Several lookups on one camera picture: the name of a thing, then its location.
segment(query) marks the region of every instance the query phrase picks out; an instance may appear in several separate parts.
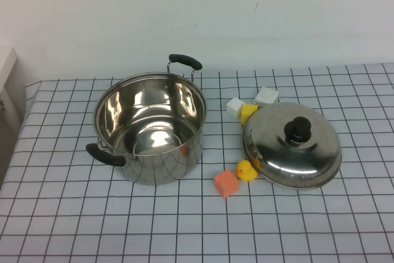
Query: stainless steel pot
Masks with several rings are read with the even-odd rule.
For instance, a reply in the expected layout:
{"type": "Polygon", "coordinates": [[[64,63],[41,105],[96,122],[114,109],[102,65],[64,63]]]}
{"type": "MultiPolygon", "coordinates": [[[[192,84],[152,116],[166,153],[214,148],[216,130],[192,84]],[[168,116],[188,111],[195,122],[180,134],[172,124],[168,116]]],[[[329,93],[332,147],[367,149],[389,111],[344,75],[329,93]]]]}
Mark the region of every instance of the stainless steel pot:
{"type": "Polygon", "coordinates": [[[194,71],[203,66],[185,55],[169,60],[167,73],[139,74],[112,86],[94,110],[98,143],[86,150],[133,182],[159,185],[181,179],[203,151],[207,104],[193,83],[194,71]],[[192,67],[191,81],[169,73],[174,62],[192,67]]]}

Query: yellow block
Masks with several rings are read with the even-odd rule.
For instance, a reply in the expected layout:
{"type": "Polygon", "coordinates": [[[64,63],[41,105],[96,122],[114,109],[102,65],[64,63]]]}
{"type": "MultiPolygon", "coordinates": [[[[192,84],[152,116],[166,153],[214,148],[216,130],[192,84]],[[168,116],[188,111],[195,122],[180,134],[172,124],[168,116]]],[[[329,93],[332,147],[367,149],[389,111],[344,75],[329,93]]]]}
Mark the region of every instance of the yellow block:
{"type": "Polygon", "coordinates": [[[246,120],[257,111],[259,106],[253,104],[242,105],[241,110],[241,124],[244,124],[246,120]]]}

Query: yellow toy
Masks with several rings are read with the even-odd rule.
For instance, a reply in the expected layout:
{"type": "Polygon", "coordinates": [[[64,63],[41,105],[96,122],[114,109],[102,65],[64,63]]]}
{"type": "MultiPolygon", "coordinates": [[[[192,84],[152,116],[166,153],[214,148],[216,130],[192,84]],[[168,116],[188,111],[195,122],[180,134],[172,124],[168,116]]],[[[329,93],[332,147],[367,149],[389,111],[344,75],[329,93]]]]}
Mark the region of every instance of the yellow toy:
{"type": "Polygon", "coordinates": [[[257,111],[259,106],[253,104],[244,104],[241,109],[241,124],[244,124],[246,120],[257,111]]]}
{"type": "Polygon", "coordinates": [[[236,167],[236,175],[242,181],[251,181],[256,179],[259,173],[248,160],[241,160],[236,167]]]}

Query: white block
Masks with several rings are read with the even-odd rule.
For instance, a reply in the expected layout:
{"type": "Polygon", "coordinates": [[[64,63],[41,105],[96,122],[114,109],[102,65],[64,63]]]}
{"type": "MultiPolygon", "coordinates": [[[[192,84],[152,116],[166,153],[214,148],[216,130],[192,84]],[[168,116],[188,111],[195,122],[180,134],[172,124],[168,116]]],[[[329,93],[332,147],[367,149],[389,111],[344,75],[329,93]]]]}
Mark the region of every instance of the white block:
{"type": "Polygon", "coordinates": [[[226,105],[226,111],[234,118],[241,118],[241,109],[242,105],[245,102],[240,100],[239,98],[232,98],[226,105]]]}
{"type": "Polygon", "coordinates": [[[278,100],[279,92],[275,89],[269,89],[268,87],[262,87],[256,98],[254,98],[254,103],[260,107],[266,104],[272,104],[278,100]]]}

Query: pot rim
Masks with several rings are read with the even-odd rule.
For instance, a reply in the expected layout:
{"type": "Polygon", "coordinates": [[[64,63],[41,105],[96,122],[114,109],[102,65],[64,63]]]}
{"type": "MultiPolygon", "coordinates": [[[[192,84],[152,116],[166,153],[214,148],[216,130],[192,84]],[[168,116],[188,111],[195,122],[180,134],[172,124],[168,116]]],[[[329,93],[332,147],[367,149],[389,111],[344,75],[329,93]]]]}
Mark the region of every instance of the pot rim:
{"type": "MultiPolygon", "coordinates": [[[[306,107],[306,106],[301,105],[301,104],[296,104],[296,103],[292,103],[292,102],[277,102],[277,103],[270,104],[269,106],[264,106],[264,107],[261,108],[261,110],[259,109],[255,113],[253,113],[246,120],[246,122],[244,123],[244,125],[242,127],[242,131],[241,131],[241,145],[242,145],[243,153],[244,153],[246,159],[251,162],[253,168],[259,173],[259,175],[261,175],[265,179],[269,180],[270,182],[278,184],[278,185],[283,186],[283,187],[303,190],[303,189],[318,188],[318,187],[321,187],[324,184],[328,183],[330,180],[332,180],[335,177],[335,175],[337,174],[337,172],[340,169],[340,165],[341,165],[341,162],[342,162],[342,149],[341,149],[339,138],[338,138],[338,135],[337,135],[336,131],[329,124],[329,121],[326,120],[321,115],[319,115],[318,117],[319,118],[321,117],[324,122],[328,123],[328,126],[331,127],[330,129],[332,129],[332,131],[336,135],[336,142],[337,142],[337,154],[335,155],[335,157],[332,157],[332,163],[329,165],[327,170],[324,171],[323,175],[326,175],[325,179],[323,179],[323,180],[321,180],[319,182],[312,182],[311,181],[312,179],[306,179],[306,180],[300,179],[300,183],[301,184],[304,183],[304,185],[299,185],[297,183],[293,183],[292,184],[292,182],[293,182],[292,178],[290,179],[288,177],[282,177],[282,176],[279,176],[279,175],[276,176],[274,174],[271,174],[272,171],[269,170],[270,166],[267,165],[267,163],[272,166],[272,164],[270,163],[270,160],[272,159],[272,157],[266,156],[261,151],[259,151],[256,148],[257,146],[256,146],[255,139],[253,139],[253,138],[250,139],[250,138],[248,138],[248,136],[251,136],[251,123],[253,123],[253,121],[256,121],[256,119],[254,119],[254,118],[258,118],[260,121],[262,121],[263,119],[266,119],[264,117],[262,118],[262,114],[263,114],[262,111],[263,111],[263,109],[264,108],[270,108],[270,106],[272,107],[274,105],[276,105],[276,106],[282,105],[282,107],[283,106],[288,106],[289,108],[291,106],[294,106],[294,107],[297,107],[297,108],[301,108],[300,106],[302,106],[302,108],[305,107],[305,109],[311,110],[311,108],[306,107]],[[256,156],[256,154],[257,154],[256,151],[258,151],[260,153],[260,157],[262,155],[262,158],[256,159],[256,157],[257,157],[256,156]]],[[[271,119],[270,123],[273,123],[273,121],[275,122],[275,120],[278,120],[278,119],[271,119]]],[[[267,133],[270,134],[270,132],[273,131],[273,129],[268,129],[268,130],[267,129],[263,129],[263,131],[265,131],[266,134],[267,133]]],[[[273,135],[275,136],[275,140],[281,138],[279,136],[279,134],[277,134],[277,133],[273,133],[273,135]]],[[[314,147],[316,145],[316,143],[319,143],[318,141],[317,142],[315,142],[315,141],[316,141],[316,139],[313,140],[313,142],[305,142],[305,144],[307,145],[306,148],[314,147]]],[[[313,179],[316,180],[316,179],[320,178],[323,175],[315,176],[313,179]]]]}
{"type": "Polygon", "coordinates": [[[108,98],[113,93],[115,93],[115,91],[117,89],[122,88],[126,83],[132,83],[132,82],[138,81],[140,79],[149,79],[149,78],[151,78],[151,76],[162,76],[162,77],[169,77],[169,76],[171,76],[173,78],[180,79],[183,84],[186,84],[187,86],[191,86],[194,89],[194,90],[192,89],[192,91],[195,91],[200,96],[200,101],[203,103],[203,106],[204,106],[203,120],[202,120],[202,122],[200,124],[199,129],[195,132],[195,134],[190,139],[188,139],[185,143],[183,143],[182,145],[180,145],[178,147],[175,147],[175,148],[173,148],[171,150],[168,150],[168,151],[166,151],[164,153],[172,152],[172,151],[174,151],[176,149],[179,149],[182,146],[187,145],[189,142],[191,142],[195,138],[195,135],[197,135],[198,133],[200,133],[200,131],[202,131],[202,128],[204,126],[204,123],[205,123],[205,120],[206,120],[206,117],[207,117],[207,101],[206,101],[206,98],[205,98],[202,90],[194,82],[184,78],[183,76],[180,76],[180,75],[177,75],[177,74],[174,74],[174,73],[146,72],[146,73],[141,73],[141,74],[137,74],[137,75],[132,75],[132,76],[129,76],[129,77],[125,78],[125,79],[122,79],[122,80],[118,81],[116,84],[111,86],[106,92],[104,92],[104,94],[102,94],[102,96],[97,101],[96,106],[94,107],[94,111],[93,111],[93,128],[94,128],[94,131],[95,131],[99,141],[101,141],[106,146],[105,149],[110,148],[113,152],[116,152],[117,155],[132,155],[132,156],[137,156],[137,157],[141,157],[141,156],[155,156],[155,155],[162,155],[163,154],[163,153],[154,153],[154,154],[139,155],[139,154],[133,154],[133,153],[130,153],[130,152],[126,152],[126,153],[119,152],[111,144],[109,144],[106,139],[104,139],[104,137],[102,136],[101,132],[97,128],[97,126],[99,125],[98,124],[99,110],[101,110],[101,108],[103,107],[103,104],[108,100],[108,98]]]}

